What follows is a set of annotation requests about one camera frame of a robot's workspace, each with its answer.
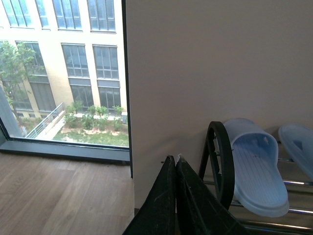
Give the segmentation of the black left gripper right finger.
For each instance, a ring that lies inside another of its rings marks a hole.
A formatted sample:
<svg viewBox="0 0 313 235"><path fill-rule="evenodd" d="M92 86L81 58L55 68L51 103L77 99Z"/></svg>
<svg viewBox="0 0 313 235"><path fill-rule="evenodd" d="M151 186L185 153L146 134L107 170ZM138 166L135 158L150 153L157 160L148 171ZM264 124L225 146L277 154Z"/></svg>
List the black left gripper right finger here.
<svg viewBox="0 0 313 235"><path fill-rule="evenodd" d="M177 214L182 235L247 235L184 157L176 164Z"/></svg>

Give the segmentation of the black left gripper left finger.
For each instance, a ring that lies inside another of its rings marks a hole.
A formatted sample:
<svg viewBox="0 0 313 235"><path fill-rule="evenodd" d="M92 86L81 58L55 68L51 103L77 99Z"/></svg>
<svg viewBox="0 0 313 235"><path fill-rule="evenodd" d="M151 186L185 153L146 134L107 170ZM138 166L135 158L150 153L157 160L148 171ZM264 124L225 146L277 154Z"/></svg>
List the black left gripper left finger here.
<svg viewBox="0 0 313 235"><path fill-rule="evenodd" d="M144 202L123 234L173 235L176 211L176 166L167 156Z"/></svg>

